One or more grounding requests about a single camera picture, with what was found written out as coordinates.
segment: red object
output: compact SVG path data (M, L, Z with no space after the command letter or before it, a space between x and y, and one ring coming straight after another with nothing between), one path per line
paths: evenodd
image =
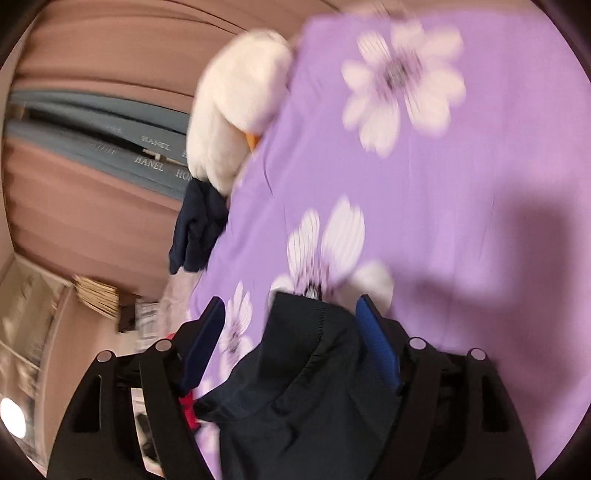
M167 336L167 339L172 340L173 337L174 333L171 333ZM193 400L193 392L189 392L186 397L181 397L179 400L183 407L183 413L185 415L185 420L187 420L187 424L189 425L189 429L191 432L195 432L199 428L200 423L193 410L193 404L195 403Z

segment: black garment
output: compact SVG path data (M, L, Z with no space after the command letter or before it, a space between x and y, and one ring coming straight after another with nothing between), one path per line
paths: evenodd
M188 272L204 269L227 222L228 207L224 197L211 184L191 179L168 253L170 273L175 274L181 266Z
M352 314L278 293L261 343L195 412L220 428L224 480L366 480L399 405Z

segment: purple bedsheet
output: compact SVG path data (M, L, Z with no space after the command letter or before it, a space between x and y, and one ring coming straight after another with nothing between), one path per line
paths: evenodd
M589 81L543 15L318 17L191 299L226 327L197 394L262 335L272 290L497 362L541 474L591 401ZM217 466L215 427L199 442Z

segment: silver screw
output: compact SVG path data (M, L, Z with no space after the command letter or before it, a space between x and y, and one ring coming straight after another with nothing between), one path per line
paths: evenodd
M160 340L156 343L156 350L159 352L166 352L171 349L172 345L173 343L168 339Z
M486 353L484 350L480 350L479 348L473 348L470 351L470 355L472 355L472 357L474 357L476 360L480 361L483 361L486 358Z
M96 359L104 364L105 362L108 362L109 360L111 360L111 358L113 357L113 354L111 352L109 352L108 350L103 350L101 353L99 353L96 356Z
M408 344L415 350L423 350L427 346L427 342L419 337L413 337Z

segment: white plush toy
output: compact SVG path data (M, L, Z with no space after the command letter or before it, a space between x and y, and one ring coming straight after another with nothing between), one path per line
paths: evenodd
M245 133L262 135L287 95L293 52L272 30L243 33L209 63L197 90L189 131L187 165L228 195L250 155Z

